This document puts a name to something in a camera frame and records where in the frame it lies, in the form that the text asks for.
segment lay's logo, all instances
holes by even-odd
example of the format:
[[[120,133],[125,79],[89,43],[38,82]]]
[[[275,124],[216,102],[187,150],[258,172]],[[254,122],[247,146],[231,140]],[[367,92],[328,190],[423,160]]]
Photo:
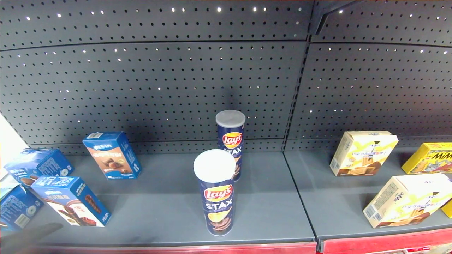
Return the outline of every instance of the lay's logo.
[[[223,135],[223,144],[229,149],[238,147],[241,142],[242,133],[240,132],[229,132]]]
[[[207,188],[204,190],[204,197],[210,202],[220,202],[229,198],[232,190],[232,184]]]

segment gray metal shelf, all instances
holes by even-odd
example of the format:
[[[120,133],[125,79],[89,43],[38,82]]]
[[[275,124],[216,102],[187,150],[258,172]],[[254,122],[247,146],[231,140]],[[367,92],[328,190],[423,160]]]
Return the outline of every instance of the gray metal shelf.
[[[107,180],[91,156],[68,156],[81,176],[112,212],[105,228],[67,224],[45,206],[27,227],[49,222],[64,227],[43,245],[174,246],[308,242],[312,229],[283,154],[245,153],[243,174],[235,188],[232,231],[223,237],[207,231],[198,182],[197,154],[139,155],[137,180]]]
[[[373,229],[364,207],[393,175],[404,175],[401,165],[416,148],[396,148],[374,176],[336,177],[330,167],[334,150],[285,152],[316,237],[327,239],[393,235],[452,227],[437,211],[414,226]]]

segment oreo box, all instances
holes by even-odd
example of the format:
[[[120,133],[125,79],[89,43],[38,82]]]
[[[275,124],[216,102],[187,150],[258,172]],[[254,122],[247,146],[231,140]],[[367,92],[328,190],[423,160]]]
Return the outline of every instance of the oreo box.
[[[23,229],[43,204],[18,183],[0,183],[0,200],[2,230]]]
[[[24,149],[4,168],[27,188],[42,175],[67,176],[74,171],[59,149]]]
[[[80,177],[42,176],[31,188],[72,226],[107,224],[111,214]]]
[[[124,132],[91,133],[83,144],[107,179],[133,179],[140,174],[141,165]]]

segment pegboard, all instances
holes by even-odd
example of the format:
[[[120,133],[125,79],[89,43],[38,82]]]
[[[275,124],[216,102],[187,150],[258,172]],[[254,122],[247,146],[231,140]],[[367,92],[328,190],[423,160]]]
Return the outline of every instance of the pegboard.
[[[451,61],[445,47],[312,43],[288,138],[340,138],[347,130],[447,135]]]
[[[1,110],[29,144],[90,132],[131,142],[216,140],[215,115],[246,139],[283,138],[305,42],[109,43],[0,52]]]
[[[0,49],[109,42],[305,40],[312,4],[3,0]]]
[[[450,47],[451,30],[452,1],[361,1],[328,14],[321,32],[312,36],[312,42]]]
[[[204,141],[174,141],[174,142],[133,142],[133,150],[137,154],[161,154],[161,153],[200,153],[217,148],[216,140]],[[83,144],[53,144],[31,145],[32,148],[60,149],[65,155],[89,155]],[[247,152],[280,152],[283,147],[283,139],[245,140],[243,150]]]
[[[399,136],[397,147],[418,147],[424,142],[450,142],[452,136]],[[340,138],[325,138],[325,139],[292,139],[288,140],[285,146],[285,151],[298,150],[336,150]]]

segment lay's stax can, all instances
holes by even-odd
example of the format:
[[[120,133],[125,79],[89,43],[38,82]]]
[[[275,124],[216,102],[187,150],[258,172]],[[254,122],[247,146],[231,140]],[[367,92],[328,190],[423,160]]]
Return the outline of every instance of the lay's stax can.
[[[198,155],[193,169],[199,180],[207,230],[226,235],[234,222],[234,157],[223,150],[207,150]]]
[[[229,152],[235,158],[234,181],[241,175],[245,119],[245,115],[237,110],[223,110],[215,117],[218,124],[218,148]]]

